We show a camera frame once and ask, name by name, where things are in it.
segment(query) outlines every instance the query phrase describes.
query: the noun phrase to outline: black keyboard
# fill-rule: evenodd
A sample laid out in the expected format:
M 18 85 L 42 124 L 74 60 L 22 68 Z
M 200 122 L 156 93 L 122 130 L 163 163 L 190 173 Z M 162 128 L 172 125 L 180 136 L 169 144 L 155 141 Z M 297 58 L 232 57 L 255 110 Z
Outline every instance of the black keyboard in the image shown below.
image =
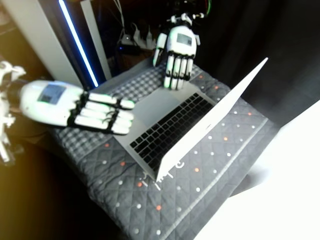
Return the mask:
M 213 107 L 197 93 L 133 141 L 130 146 L 154 170 L 161 159 Z

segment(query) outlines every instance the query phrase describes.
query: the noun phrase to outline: gray quilted tablecloth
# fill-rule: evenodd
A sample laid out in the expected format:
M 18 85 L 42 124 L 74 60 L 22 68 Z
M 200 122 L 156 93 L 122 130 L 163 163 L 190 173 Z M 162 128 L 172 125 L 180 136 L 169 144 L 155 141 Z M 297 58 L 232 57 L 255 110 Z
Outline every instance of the gray quilted tablecloth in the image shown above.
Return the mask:
M 144 67 L 117 88 L 101 89 L 137 102 L 161 86 L 163 72 L 164 65 Z M 192 77 L 192 83 L 216 102 L 229 91 L 197 66 Z M 54 133 L 90 198 L 130 239 L 187 240 L 230 196 L 277 131 L 271 121 L 239 99 L 223 121 L 157 183 L 112 135 L 77 128 Z

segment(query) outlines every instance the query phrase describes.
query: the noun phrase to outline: blue light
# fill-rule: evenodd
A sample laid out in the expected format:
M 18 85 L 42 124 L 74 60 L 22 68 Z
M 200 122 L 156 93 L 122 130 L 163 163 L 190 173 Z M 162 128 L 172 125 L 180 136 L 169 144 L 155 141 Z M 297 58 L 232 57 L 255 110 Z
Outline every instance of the blue light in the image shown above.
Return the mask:
M 72 21 L 71 21 L 71 18 L 70 18 L 68 9 L 67 9 L 67 7 L 66 7 L 66 5 L 65 5 L 65 2 L 64 2 L 63 0 L 59 0 L 59 4 L 60 4 L 61 10 L 62 10 L 62 12 L 63 12 L 63 15 L 64 15 L 64 17 L 65 17 L 65 20 L 66 20 L 66 22 L 68 23 L 68 26 L 69 26 L 69 28 L 70 28 L 70 31 L 71 31 L 72 36 L 73 36 L 73 38 L 74 38 L 74 41 L 75 41 L 75 43 L 76 43 L 76 45 L 77 45 L 77 47 L 78 47 L 78 49 L 79 49 L 79 52 L 80 52 L 80 54 L 81 54 L 81 56 L 82 56 L 82 58 L 83 58 L 84 64 L 85 64 L 86 68 L 88 69 L 88 72 L 89 72 L 89 74 L 90 74 L 90 77 L 91 77 L 91 79 L 92 79 L 92 82 L 93 82 L 93 84 L 94 84 L 95 87 L 98 87 L 97 79 L 96 79 L 96 77 L 95 77 L 95 75 L 94 75 L 94 72 L 92 71 L 92 68 L 91 68 L 91 66 L 90 66 L 90 63 L 89 63 L 89 61 L 88 61 L 88 59 L 87 59 L 87 56 L 86 56 L 86 53 L 85 53 L 85 51 L 84 51 L 84 48 L 83 48 L 82 45 L 81 45 L 81 42 L 80 42 L 80 40 L 79 40 L 78 34 L 77 34 L 77 32 L 76 32 L 76 29 L 75 29 L 75 26 L 74 26 L 74 24 L 73 24 Z

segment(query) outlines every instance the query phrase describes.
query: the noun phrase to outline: laptop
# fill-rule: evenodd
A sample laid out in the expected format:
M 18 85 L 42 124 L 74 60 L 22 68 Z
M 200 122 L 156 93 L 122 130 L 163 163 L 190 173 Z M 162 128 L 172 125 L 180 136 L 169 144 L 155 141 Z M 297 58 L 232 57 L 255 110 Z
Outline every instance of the laptop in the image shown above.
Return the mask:
M 154 181 L 161 181 L 232 109 L 264 66 L 265 58 L 218 103 L 190 82 L 158 88 L 132 110 L 130 133 L 114 136 Z

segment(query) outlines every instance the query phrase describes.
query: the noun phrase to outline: white robotic hand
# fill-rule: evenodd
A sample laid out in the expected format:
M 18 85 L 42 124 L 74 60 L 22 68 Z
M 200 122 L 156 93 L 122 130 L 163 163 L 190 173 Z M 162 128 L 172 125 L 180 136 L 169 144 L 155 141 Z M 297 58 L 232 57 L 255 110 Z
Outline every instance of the white robotic hand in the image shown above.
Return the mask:
M 203 14 L 193 15 L 193 19 L 198 16 L 204 17 Z M 165 33 L 159 35 L 153 57 L 153 66 L 157 66 L 160 63 L 167 42 L 168 59 L 163 86 L 173 90 L 180 90 L 184 81 L 188 81 L 191 77 L 197 45 L 200 45 L 200 38 L 191 30 L 192 20 L 187 14 L 183 13 L 180 18 L 172 16 L 170 21 L 174 24 L 179 21 L 181 25 L 173 27 L 168 36 Z
M 106 133 L 129 133 L 132 101 L 86 92 L 60 81 L 36 80 L 22 87 L 20 110 L 28 118 L 55 126 L 83 126 Z

